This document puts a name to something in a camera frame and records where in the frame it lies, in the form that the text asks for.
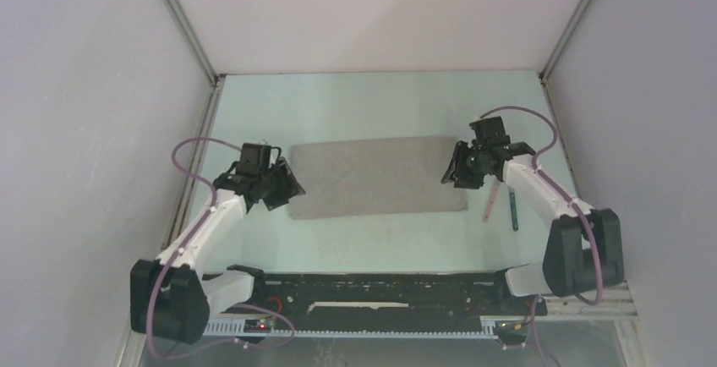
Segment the grey cloth napkin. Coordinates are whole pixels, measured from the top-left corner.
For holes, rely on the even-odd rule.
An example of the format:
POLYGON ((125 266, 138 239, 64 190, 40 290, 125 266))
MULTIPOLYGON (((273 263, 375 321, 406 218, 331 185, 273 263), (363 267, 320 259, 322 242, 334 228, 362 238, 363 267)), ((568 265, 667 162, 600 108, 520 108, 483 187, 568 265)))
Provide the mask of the grey cloth napkin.
POLYGON ((290 164, 305 193, 289 216, 348 216, 464 211, 464 190, 441 182, 456 141, 428 136, 295 145, 290 164))

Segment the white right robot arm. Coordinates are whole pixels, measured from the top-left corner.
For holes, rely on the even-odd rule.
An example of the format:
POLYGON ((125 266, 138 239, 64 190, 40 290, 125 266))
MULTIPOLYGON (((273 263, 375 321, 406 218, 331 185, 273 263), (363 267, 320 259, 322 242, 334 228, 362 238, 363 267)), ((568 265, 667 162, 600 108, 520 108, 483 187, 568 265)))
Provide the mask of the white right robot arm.
POLYGON ((470 123, 471 141, 458 141, 441 179, 456 189, 480 189, 488 176, 523 196, 549 229, 542 261, 506 269, 491 301, 512 315, 526 296, 574 296, 597 305, 604 290, 624 280, 621 223, 611 209, 598 210, 570 194, 541 166, 539 153, 514 142, 500 117, 470 123))

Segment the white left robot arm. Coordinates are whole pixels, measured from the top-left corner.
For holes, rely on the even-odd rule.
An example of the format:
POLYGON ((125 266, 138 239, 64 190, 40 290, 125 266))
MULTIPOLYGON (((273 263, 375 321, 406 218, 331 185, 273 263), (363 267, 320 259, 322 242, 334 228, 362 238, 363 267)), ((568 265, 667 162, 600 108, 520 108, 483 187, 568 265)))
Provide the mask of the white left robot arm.
POLYGON ((273 211, 305 191, 281 147, 245 143, 237 150, 238 159, 214 180, 193 176, 209 189, 199 215, 155 259, 131 269, 130 326, 148 340, 193 344, 210 319, 234 305, 251 314, 266 305, 267 291, 257 284, 262 270, 234 265, 208 277, 207 262, 253 206, 273 211))

